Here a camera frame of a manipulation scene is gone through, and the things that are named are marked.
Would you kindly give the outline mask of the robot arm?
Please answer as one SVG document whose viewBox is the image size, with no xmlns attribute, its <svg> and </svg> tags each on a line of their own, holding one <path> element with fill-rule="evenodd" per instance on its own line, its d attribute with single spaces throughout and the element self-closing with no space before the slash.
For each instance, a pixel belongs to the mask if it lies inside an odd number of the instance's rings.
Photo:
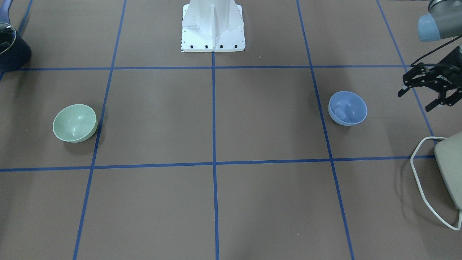
<svg viewBox="0 0 462 260">
<path fill-rule="evenodd" d="M 426 87 L 438 94 L 425 106 L 430 112 L 439 106 L 453 106 L 461 100 L 462 87 L 462 54 L 461 46 L 449 52 L 442 60 L 434 64 L 421 60 L 445 46 L 461 39 L 462 36 L 462 4 L 460 0 L 430 0 L 428 14 L 420 16 L 417 24 L 418 37 L 422 42 L 439 41 L 452 38 L 447 43 L 429 51 L 410 64 L 411 69 L 403 77 L 403 86 L 397 93 L 402 97 L 416 87 Z"/>
</svg>

